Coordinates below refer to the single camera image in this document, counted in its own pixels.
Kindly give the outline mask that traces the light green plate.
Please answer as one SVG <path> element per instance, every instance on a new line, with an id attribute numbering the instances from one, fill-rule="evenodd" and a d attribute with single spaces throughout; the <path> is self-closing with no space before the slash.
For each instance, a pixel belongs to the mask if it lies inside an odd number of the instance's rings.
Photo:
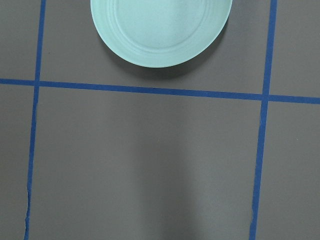
<path id="1" fill-rule="evenodd" d="M 92 0 L 94 26 L 129 63 L 172 67 L 207 49 L 223 30 L 231 0 Z"/>

